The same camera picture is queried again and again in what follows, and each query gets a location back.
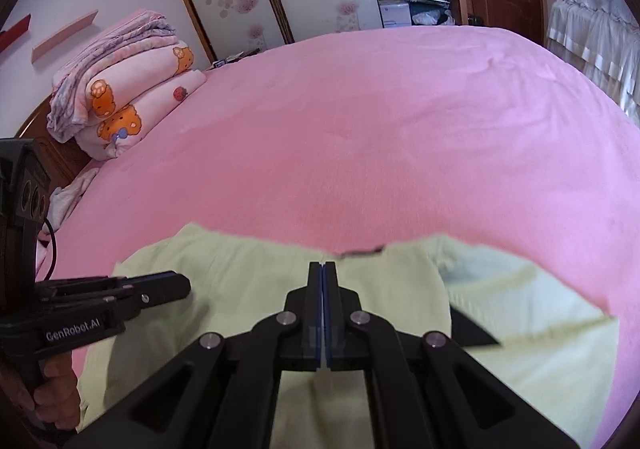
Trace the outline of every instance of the folded blanket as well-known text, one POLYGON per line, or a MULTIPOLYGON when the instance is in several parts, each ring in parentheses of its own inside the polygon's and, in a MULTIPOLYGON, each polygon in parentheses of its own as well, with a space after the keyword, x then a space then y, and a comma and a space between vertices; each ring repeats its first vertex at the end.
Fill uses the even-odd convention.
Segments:
POLYGON ((76 111, 74 95, 83 74, 92 65, 120 48, 143 39, 175 35, 173 27, 166 22, 164 16, 157 16, 156 13, 152 13, 151 16, 139 16, 108 33, 85 48, 56 74, 50 102, 51 111, 47 116, 47 129, 58 142, 66 142, 86 124, 87 116, 82 109, 76 111))
MULTIPOLYGON (((182 301, 143 311, 127 331, 92 345, 79 381, 81 428, 207 331, 232 336, 282 310, 324 252, 204 231, 194 224, 133 254, 116 275, 175 270, 182 301)), ((449 304, 500 345, 470 348, 502 382, 586 449, 609 394, 618 321, 515 255, 446 236, 339 257, 338 282, 399 331, 450 333, 449 304)), ((271 448, 373 447, 361 371, 284 372, 271 448)))
POLYGON ((113 28, 107 29, 104 33, 100 34, 97 38, 95 38, 89 45, 82 49, 81 52, 76 54, 73 58, 69 60, 63 67, 61 67, 56 73, 53 74, 52 79, 52 93, 55 93, 60 88, 62 81, 65 79, 67 75, 73 70, 73 68, 78 64, 78 61, 87 57, 89 54, 94 52, 95 50, 102 47, 105 43, 107 43, 110 39, 116 38, 117 36, 122 36, 124 34, 128 34, 132 30, 139 28, 146 23, 152 22, 153 20, 161 20, 164 16, 159 12, 155 12, 153 10, 143 10, 142 12, 135 12, 128 17, 128 19, 117 23, 113 28))
POLYGON ((199 70, 189 70, 171 77, 133 99, 99 124, 81 130, 76 135, 76 142, 96 160, 116 158, 146 137, 158 122, 204 81, 206 77, 199 70))
POLYGON ((89 79, 84 89, 79 86, 76 90, 76 102, 88 114, 86 125, 99 124, 141 93, 186 72, 192 64, 193 52, 184 42, 178 42, 133 55, 106 68, 89 79))
POLYGON ((127 58, 142 54, 147 50, 154 50, 176 44, 178 44, 178 38, 176 38, 175 36, 167 36, 165 38, 146 38, 142 41, 123 46, 116 52, 113 52, 107 57, 100 59, 97 63, 92 65, 92 67, 90 67, 80 78, 78 86, 76 87, 76 92, 73 96, 74 111, 77 113, 77 115, 84 115, 84 113, 86 112, 88 118, 90 118, 93 99, 90 89, 93 81, 92 78, 95 78, 101 72, 108 70, 110 66, 124 61, 127 58))

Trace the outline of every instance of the black cable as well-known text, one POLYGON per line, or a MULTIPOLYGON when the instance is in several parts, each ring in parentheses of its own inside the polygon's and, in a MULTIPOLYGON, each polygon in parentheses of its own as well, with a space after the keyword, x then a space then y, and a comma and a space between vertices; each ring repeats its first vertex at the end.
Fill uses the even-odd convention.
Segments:
POLYGON ((47 227, 49 228, 49 234, 51 235, 51 244, 53 245, 51 266, 49 267, 49 272, 47 272, 47 275, 44 278, 44 281, 47 281, 51 277, 51 274, 53 274, 53 269, 56 268, 56 259, 58 258, 58 246, 56 245, 56 235, 53 233, 53 227, 51 227, 51 223, 49 223, 49 220, 47 220, 46 218, 44 219, 44 222, 47 224, 47 227))

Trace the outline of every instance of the white box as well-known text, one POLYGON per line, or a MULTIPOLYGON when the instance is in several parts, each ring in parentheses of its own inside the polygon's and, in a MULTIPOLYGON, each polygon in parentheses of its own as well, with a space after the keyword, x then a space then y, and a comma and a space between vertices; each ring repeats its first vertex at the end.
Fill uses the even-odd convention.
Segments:
POLYGON ((380 2, 380 13, 385 28, 411 25, 411 12, 406 2, 380 2))

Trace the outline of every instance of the finger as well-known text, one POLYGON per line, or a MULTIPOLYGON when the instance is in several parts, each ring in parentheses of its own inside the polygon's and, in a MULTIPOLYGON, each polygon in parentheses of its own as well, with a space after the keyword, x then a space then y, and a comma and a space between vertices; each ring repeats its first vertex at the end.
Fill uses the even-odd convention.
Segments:
POLYGON ((53 405, 41 405, 36 408, 36 416, 43 422, 57 422, 80 413, 80 395, 71 394, 68 399, 53 405))
POLYGON ((60 353, 60 355, 54 355, 52 358, 47 359, 44 363, 43 373, 45 377, 49 379, 52 377, 62 377, 68 375, 73 371, 71 365, 71 352, 60 353))
POLYGON ((71 375, 56 377, 41 385, 33 393, 33 398, 39 405, 53 405, 68 399, 71 394, 77 392, 78 378, 72 372, 71 375))
POLYGON ((0 365, 0 387, 14 405, 18 405, 28 411, 34 410, 33 399, 20 376, 12 369, 2 365, 0 365))
POLYGON ((71 431, 72 429, 75 429, 76 427, 78 427, 78 424, 80 424, 80 410, 78 409, 78 412, 73 415, 70 416, 68 418, 63 418, 62 420, 59 420, 56 422, 56 427, 58 429, 63 429, 64 431, 71 431))

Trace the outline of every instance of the pink bed sheet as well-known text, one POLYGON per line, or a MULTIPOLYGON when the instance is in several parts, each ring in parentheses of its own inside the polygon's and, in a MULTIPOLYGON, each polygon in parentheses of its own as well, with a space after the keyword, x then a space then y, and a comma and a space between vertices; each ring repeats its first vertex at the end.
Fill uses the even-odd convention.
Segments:
POLYGON ((599 447, 640 389, 639 182, 640 131, 515 34, 322 36, 213 71, 108 161, 58 233, 55 277, 108 274, 189 222, 333 252, 494 245, 620 317, 599 447))

